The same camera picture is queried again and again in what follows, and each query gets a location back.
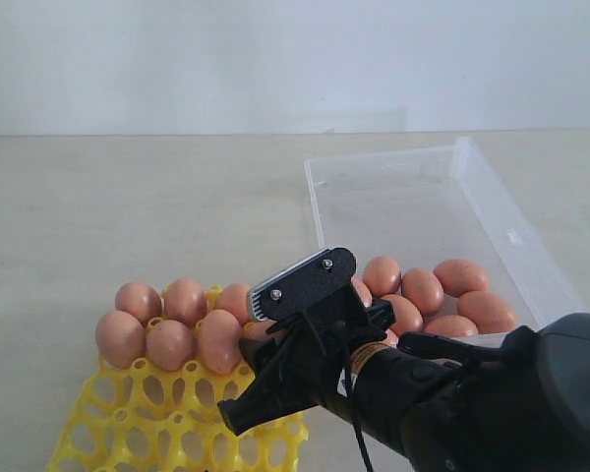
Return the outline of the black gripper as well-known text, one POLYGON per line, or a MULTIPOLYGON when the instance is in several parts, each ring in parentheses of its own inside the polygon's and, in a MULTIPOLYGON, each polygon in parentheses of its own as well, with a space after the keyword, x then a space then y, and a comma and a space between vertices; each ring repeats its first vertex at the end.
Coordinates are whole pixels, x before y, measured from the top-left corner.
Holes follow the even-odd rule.
POLYGON ((274 338, 242 338, 239 348, 256 378, 218 410, 235 435, 321 406, 356 434, 382 443, 460 443, 467 427, 452 394, 459 342, 404 333, 382 343, 393 316, 385 300, 365 308, 351 284, 273 328, 274 338))

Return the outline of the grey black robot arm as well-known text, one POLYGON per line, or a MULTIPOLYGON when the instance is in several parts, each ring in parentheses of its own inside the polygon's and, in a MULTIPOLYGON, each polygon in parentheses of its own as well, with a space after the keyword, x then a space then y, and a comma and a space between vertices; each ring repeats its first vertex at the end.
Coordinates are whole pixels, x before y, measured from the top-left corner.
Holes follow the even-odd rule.
POLYGON ((345 285, 244 342, 255 379, 218 408, 242 434, 320 406, 417 471, 590 471, 590 314, 510 332, 497 348, 406 333, 383 343, 388 302, 345 285))

